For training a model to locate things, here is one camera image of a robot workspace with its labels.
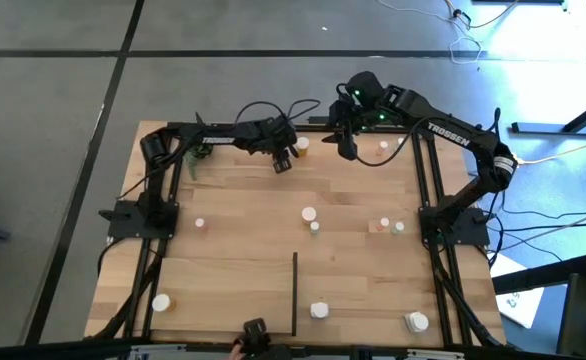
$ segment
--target wooden table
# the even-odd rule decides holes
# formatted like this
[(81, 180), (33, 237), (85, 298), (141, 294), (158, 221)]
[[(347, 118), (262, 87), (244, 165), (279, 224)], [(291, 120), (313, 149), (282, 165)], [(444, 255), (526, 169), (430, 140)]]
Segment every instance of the wooden table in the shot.
[[(140, 138), (165, 124), (140, 123), (123, 189), (144, 175)], [(290, 261), (293, 252), (297, 252), (297, 336), (274, 334), (274, 341), (308, 345), (442, 346), (431, 262), (420, 242), (417, 208), (421, 199), (410, 144), (389, 164), (369, 168), (340, 158), (335, 145), (320, 142), (326, 136), (324, 133), (299, 136), (311, 140), (309, 153), (294, 159), (293, 169), (280, 175), (274, 173), (269, 156), (249, 156), (230, 146), (217, 146), (211, 157), (198, 164), (197, 181), (191, 180), (187, 171), (182, 172), (177, 195), (181, 206), (178, 226), (168, 244), (158, 293), (171, 294), (186, 283), (184, 271), (167, 275), (167, 263), (261, 264), (262, 261)], [(377, 161), (383, 158), (375, 156), (379, 142), (386, 140), (394, 145), (398, 136), (401, 135), (361, 135), (356, 139), (360, 155)], [(436, 196), (428, 153), (426, 144), (421, 145), (433, 201)], [(462, 150), (441, 139), (436, 139), (436, 147), (445, 191), (454, 193), (469, 180)], [(139, 190), (133, 191), (127, 198), (137, 199), (138, 194)], [(315, 237), (301, 220), (301, 210), (306, 206), (314, 206), (318, 211), (321, 229)], [(207, 220), (207, 232), (198, 232), (193, 226), (198, 217)], [(404, 222), (404, 233), (393, 236), (388, 230), (377, 231), (375, 222), (381, 217)], [(473, 247), (457, 246), (456, 249), (465, 298), (492, 335), (504, 342), (486, 258)], [(105, 256), (86, 335), (101, 330), (129, 295), (139, 251), (140, 240), (127, 239)], [(240, 266), (234, 271), (241, 274), (244, 270)], [(201, 278), (196, 283), (206, 283), (205, 280)], [(286, 293), (286, 286), (280, 290)], [(145, 297), (146, 294), (138, 308), (137, 333), (142, 327)], [(309, 307), (318, 301), (329, 304), (327, 319), (311, 319)], [(448, 302), (453, 337), (460, 342), (455, 306), (450, 299)], [(207, 302), (200, 304), (202, 311), (207, 311)], [(226, 305), (236, 306), (230, 301)], [(426, 332), (416, 335), (408, 331), (403, 315), (412, 311), (421, 311), (429, 318)], [(225, 323), (219, 318), (211, 319), (210, 323), (199, 319), (201, 326), (190, 331), (158, 330), (175, 328), (166, 325), (164, 320), (157, 313), (153, 316), (153, 340), (232, 342), (242, 331), (238, 319)]]

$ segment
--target black mounting bracket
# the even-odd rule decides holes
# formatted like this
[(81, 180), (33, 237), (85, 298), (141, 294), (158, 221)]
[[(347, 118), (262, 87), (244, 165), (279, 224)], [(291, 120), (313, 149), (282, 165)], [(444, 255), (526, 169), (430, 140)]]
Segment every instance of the black mounting bracket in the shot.
[(108, 236), (114, 239), (171, 239), (175, 234), (179, 209), (178, 203), (162, 202), (155, 211), (162, 215), (162, 221), (157, 223), (146, 221), (137, 201), (118, 201), (113, 210), (100, 210), (99, 214), (111, 223)]
[(490, 243), (486, 224), (483, 223), (485, 216), (482, 209), (467, 208), (462, 211), (450, 233), (439, 230), (436, 223), (437, 208), (419, 208), (418, 214), (422, 236), (429, 241), (449, 245), (485, 246)]

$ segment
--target wooden tabletop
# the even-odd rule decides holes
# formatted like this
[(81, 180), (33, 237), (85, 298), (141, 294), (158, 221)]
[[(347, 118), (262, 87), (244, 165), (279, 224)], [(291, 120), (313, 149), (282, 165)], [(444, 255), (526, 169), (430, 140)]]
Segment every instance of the wooden tabletop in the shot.
[[(140, 123), (123, 189), (144, 175), (140, 138), (165, 124)], [(209, 158), (198, 163), (197, 180), (182, 172), (178, 225), (168, 244), (158, 288), (158, 293), (176, 299), (176, 306), (171, 313), (154, 314), (152, 338), (232, 342), (242, 322), (250, 318), (240, 321), (238, 316), (214, 314), (220, 308), (254, 314), (258, 308), (263, 309), (258, 313), (267, 320), (267, 327), (282, 333), (273, 335), (275, 342), (442, 346), (431, 262), (420, 242), (417, 208), (421, 199), (412, 146), (407, 144), (387, 165), (370, 168), (340, 158), (335, 145), (320, 142), (324, 133), (298, 136), (310, 139), (308, 155), (293, 159), (293, 169), (279, 175), (270, 156), (249, 156), (230, 146), (215, 147)], [(393, 147), (397, 139), (394, 134), (364, 134), (356, 142), (362, 158), (377, 162), (388, 156), (375, 155), (379, 142)], [(430, 199), (435, 202), (426, 144), (421, 145)], [(445, 192), (457, 192), (469, 181), (462, 150), (441, 139), (436, 139), (436, 148)], [(127, 199), (137, 199), (139, 191)], [(315, 236), (301, 218), (306, 206), (317, 210), (320, 232)], [(404, 232), (395, 236), (386, 229), (378, 231), (375, 223), (382, 217), (390, 218), (392, 224), (402, 221)], [(206, 231), (195, 228), (197, 218), (206, 220)], [(486, 258), (473, 247), (457, 246), (456, 250), (465, 298), (491, 334), (504, 342)], [(127, 239), (105, 256), (86, 335), (101, 330), (130, 294), (139, 251), (140, 240)], [(292, 337), (285, 334), (290, 329), (285, 319), (291, 314), (287, 264), (294, 252), (299, 254), (299, 272), (297, 336)], [(265, 266), (279, 269), (275, 273), (281, 276), (255, 270)], [(220, 292), (222, 284), (226, 284), (225, 293)], [(253, 300), (246, 301), (249, 293)], [(138, 332), (146, 296), (138, 308)], [(312, 319), (310, 305), (320, 301), (329, 305), (329, 317)], [(455, 306), (448, 301), (453, 338), (460, 342)], [(428, 317), (426, 332), (408, 331), (403, 316), (413, 311)], [(268, 315), (275, 313), (281, 316)]]

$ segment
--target white bottle cap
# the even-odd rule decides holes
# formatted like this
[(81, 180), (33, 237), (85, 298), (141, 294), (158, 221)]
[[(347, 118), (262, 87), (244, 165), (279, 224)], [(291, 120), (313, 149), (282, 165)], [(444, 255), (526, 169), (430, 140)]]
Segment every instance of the white bottle cap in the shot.
[(404, 318), (406, 320), (406, 325), (413, 333), (425, 331), (429, 327), (429, 319), (419, 311), (410, 313)]
[(306, 207), (302, 210), (302, 219), (305, 221), (313, 221), (317, 217), (317, 212), (312, 207)]
[(327, 303), (311, 304), (311, 317), (314, 319), (324, 319), (329, 316), (329, 305)]
[(295, 143), (295, 146), (298, 149), (306, 149), (309, 147), (310, 143), (311, 142), (309, 141), (309, 138), (300, 137), (300, 138), (297, 138), (297, 142)]
[(153, 303), (151, 304), (154, 311), (163, 312), (168, 310), (169, 306), (171, 306), (171, 299), (166, 294), (157, 295), (153, 298)]

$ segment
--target white cable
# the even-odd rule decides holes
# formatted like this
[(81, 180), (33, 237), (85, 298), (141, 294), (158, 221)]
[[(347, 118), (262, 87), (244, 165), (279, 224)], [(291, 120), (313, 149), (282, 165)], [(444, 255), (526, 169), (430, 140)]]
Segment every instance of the white cable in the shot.
[(574, 223), (571, 223), (571, 224), (568, 224), (568, 225), (564, 225), (564, 226), (562, 226), (561, 228), (557, 228), (557, 229), (549, 230), (549, 231), (543, 232), (543, 233), (541, 233), (541, 234), (537, 234), (537, 235), (531, 236), (531, 237), (530, 237), (530, 238), (528, 238), (528, 239), (524, 239), (524, 240), (522, 240), (522, 242), (529, 242), (529, 241), (531, 241), (531, 240), (533, 240), (533, 239), (537, 239), (537, 238), (539, 238), (539, 237), (541, 237), (541, 236), (548, 235), (548, 234), (550, 234), (550, 233), (554, 233), (554, 232), (556, 232), (556, 231), (560, 231), (560, 230), (564, 230), (564, 229), (566, 229), (566, 228), (573, 227), (573, 226), (575, 226), (575, 225), (577, 225), (577, 224), (583, 223), (584, 221), (586, 221), (586, 217), (585, 217), (585, 218), (583, 218), (583, 219), (580, 219), (580, 220), (578, 220), (578, 221), (576, 221), (576, 222), (574, 222)]
[[(391, 4), (388, 4), (388, 3), (384, 2), (383, 0), (375, 0), (375, 1), (378, 4), (380, 4), (380, 5), (384, 6), (384, 7), (387, 7), (389, 9), (391, 9), (391, 10), (395, 10), (395, 11), (412, 11), (412, 12), (420, 13), (422, 15), (436, 17), (436, 18), (440, 19), (441, 21), (448, 22), (448, 23), (451, 23), (451, 24), (455, 25), (462, 32), (462, 34), (464, 36), (458, 37), (457, 40), (455, 40), (454, 42), (451, 43), (451, 45), (449, 45), (449, 52), (451, 53), (451, 62), (452, 63), (458, 64), (458, 65), (474, 64), (480, 58), (480, 55), (482, 54), (482, 44), (480, 44), (480, 42), (477, 41), (475, 39), (475, 37), (473, 37), (473, 34), (471, 34), (470, 31), (467, 32), (466, 30), (464, 30), (464, 28), (462, 26), (460, 26), (460, 24), (458, 24), (457, 22), (455, 22), (455, 21), (453, 21), (451, 19), (447, 19), (447, 18), (442, 17), (442, 16), (437, 15), (437, 14), (433, 14), (433, 13), (426, 12), (426, 11), (422, 11), (422, 10), (418, 10), (418, 9), (413, 9), (413, 8), (405, 8), (405, 9), (402, 9), (402, 8), (397, 8), (397, 7), (395, 7), (395, 6), (391, 5)], [(477, 45), (477, 47), (478, 47), (477, 56), (475, 57), (474, 60), (471, 60), (471, 61), (457, 61), (457, 60), (455, 60), (455, 56), (453, 55), (453, 46), (455, 46), (456, 44), (458, 44), (461, 40), (468, 40), (468, 41), (471, 41), (471, 42), (473, 42), (473, 43), (475, 43)]]

